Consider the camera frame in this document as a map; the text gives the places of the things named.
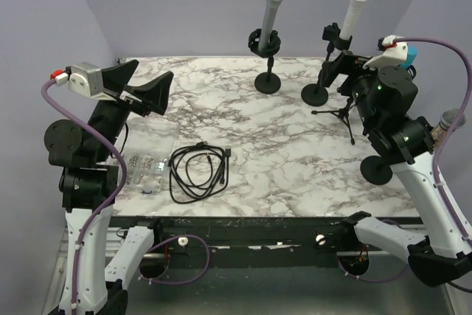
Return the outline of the teal microphone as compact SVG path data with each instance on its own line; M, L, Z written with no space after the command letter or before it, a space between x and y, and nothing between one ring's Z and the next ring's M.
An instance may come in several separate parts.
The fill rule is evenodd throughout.
M400 67L408 69L413 64L416 57L417 57L417 48L414 46L408 45L406 59L400 65Z

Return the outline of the white microphone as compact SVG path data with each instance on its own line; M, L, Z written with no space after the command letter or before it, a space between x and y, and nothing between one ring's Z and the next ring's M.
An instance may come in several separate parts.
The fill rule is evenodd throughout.
M350 0L344 22L341 26L339 34L340 39L348 41L353 35L356 24L360 17L361 11L369 0Z

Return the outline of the silver microphone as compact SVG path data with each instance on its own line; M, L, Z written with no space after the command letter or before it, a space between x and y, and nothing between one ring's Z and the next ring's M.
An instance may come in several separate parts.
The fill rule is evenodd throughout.
M267 47L268 42L270 41L270 36L273 30L277 11L281 3L282 0L266 0L265 14L257 48L259 52L264 51Z

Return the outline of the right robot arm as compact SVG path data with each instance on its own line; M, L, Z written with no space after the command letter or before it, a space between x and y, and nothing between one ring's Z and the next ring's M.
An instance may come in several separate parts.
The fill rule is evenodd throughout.
M435 287L471 271L471 225L459 211L434 163L432 127L424 117L407 114L418 93L409 71L398 64L371 69L367 58L343 51L325 61L319 82L328 87L346 80L339 94L355 104L365 135L375 150L361 163L363 177L385 184L397 176L414 202L426 229L424 235L389 225L368 212L341 222L336 236L344 248L371 245L407 263L423 284Z

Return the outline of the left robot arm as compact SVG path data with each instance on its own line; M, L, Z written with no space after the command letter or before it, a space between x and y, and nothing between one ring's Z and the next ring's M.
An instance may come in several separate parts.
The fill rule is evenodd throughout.
M101 69L79 63L53 72L42 97L62 114L44 134L49 163L60 167L59 190L66 212L68 251L66 280L56 314L124 314L128 286L147 252L164 241L159 221L133 221L118 252L106 257L108 227L115 198L125 185L125 160L115 143L130 113L163 115L173 73L165 72L141 86L131 86L137 60ZM83 121L49 96L52 86L96 101ZM110 165L108 158L117 157Z

